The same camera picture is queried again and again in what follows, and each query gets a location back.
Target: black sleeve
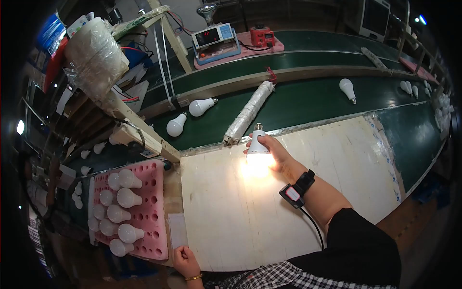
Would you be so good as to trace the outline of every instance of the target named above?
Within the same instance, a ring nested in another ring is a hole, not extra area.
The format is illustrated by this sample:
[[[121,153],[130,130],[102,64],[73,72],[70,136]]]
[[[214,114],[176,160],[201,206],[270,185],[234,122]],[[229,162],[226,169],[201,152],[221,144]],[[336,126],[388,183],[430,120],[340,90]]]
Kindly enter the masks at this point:
[[[341,209],[334,215],[324,251],[289,262],[317,277],[371,286],[398,287],[401,277],[395,241],[353,209]]]

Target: white board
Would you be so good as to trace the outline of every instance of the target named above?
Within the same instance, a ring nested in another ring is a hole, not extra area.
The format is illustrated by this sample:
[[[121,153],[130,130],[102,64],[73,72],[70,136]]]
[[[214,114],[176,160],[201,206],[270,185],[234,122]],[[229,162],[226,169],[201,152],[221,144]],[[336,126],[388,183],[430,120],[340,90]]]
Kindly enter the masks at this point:
[[[376,132],[357,117],[277,139],[376,224],[401,201],[388,142]],[[321,249],[309,219],[279,195],[287,181],[274,172],[248,176],[244,149],[181,158],[188,244],[203,271],[251,270]]]

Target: pink foam pad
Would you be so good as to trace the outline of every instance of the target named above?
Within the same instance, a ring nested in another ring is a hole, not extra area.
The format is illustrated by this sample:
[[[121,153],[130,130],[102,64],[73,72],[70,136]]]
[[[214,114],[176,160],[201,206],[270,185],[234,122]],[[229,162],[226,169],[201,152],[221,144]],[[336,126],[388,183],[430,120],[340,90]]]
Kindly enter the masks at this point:
[[[120,172],[122,169],[131,170],[137,178],[143,182],[140,189],[132,188],[133,193],[143,198],[143,203],[129,209],[122,208],[132,215],[131,220],[120,222],[130,224],[135,228],[143,229],[145,236],[133,243],[135,249],[130,252],[155,260],[166,260],[169,257],[167,249],[167,233],[165,231],[164,219],[164,163],[160,160],[145,160],[136,164],[118,168],[95,175],[95,194],[93,204],[101,203],[99,193],[102,190],[110,190],[117,194],[108,185],[108,177],[113,172]],[[95,237],[98,241],[109,245],[113,239],[118,239],[118,235],[107,237],[101,232],[96,232]]]
[[[250,32],[238,33],[238,34],[236,34],[236,36],[237,36],[237,39],[240,40],[245,45],[247,45],[247,46],[252,45],[252,41],[250,39]],[[235,59],[239,59],[239,58],[243,58],[243,57],[247,57],[247,56],[252,56],[252,55],[257,55],[257,54],[280,52],[280,51],[284,51],[284,49],[285,49],[284,44],[282,44],[282,42],[279,41],[275,37],[274,38],[274,46],[271,49],[262,50],[262,51],[254,51],[254,50],[249,50],[249,49],[247,49],[247,48],[245,48],[245,47],[243,47],[241,45],[241,53],[240,54],[230,56],[230,57],[226,57],[226,58],[222,58],[222,59],[218,59],[216,61],[212,61],[212,62],[206,63],[204,65],[199,65],[197,63],[196,58],[194,58],[194,67],[197,70],[210,68],[212,66],[219,65],[219,64],[222,64],[222,63],[225,63],[225,62],[229,62],[229,61],[232,61],[232,60],[235,60]]]
[[[404,59],[402,57],[400,57],[400,62],[402,64],[404,64],[405,67],[407,67],[411,72],[414,72],[414,70],[417,68],[417,64],[415,64],[414,62],[410,62],[409,60],[407,59]],[[433,75],[431,73],[429,73],[425,68],[423,67],[420,67],[419,68],[419,71],[417,72],[417,75],[420,77],[420,78],[423,78],[425,80],[429,80],[429,81],[434,81],[436,84],[439,85],[439,81],[436,80]]]

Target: checkered shirt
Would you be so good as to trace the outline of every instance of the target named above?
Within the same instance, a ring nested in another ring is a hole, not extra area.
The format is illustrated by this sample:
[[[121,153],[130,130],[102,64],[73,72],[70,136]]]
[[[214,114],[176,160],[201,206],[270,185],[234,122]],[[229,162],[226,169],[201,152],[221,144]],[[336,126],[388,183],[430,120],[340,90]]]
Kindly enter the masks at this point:
[[[364,288],[364,289],[391,289],[394,286],[370,286],[355,283],[347,283],[343,281],[336,281],[322,277],[316,277],[312,274],[303,272],[300,268],[284,261],[282,263],[275,263],[267,266],[262,266],[250,275],[246,276],[248,272],[230,277],[221,282],[214,282],[213,280],[204,280],[204,287],[207,289],[214,289],[218,285],[220,289],[231,289],[240,281],[234,288],[235,289],[273,289],[287,284],[300,289],[347,289],[347,288]]]

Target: black watch strap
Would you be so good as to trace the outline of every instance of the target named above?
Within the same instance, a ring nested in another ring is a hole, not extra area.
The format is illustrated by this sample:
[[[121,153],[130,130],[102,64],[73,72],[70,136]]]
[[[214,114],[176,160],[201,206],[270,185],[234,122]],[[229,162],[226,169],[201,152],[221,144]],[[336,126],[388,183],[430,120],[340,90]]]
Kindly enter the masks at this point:
[[[293,184],[293,188],[303,197],[306,191],[313,185],[315,182],[315,173],[312,170],[304,172],[298,180]]]

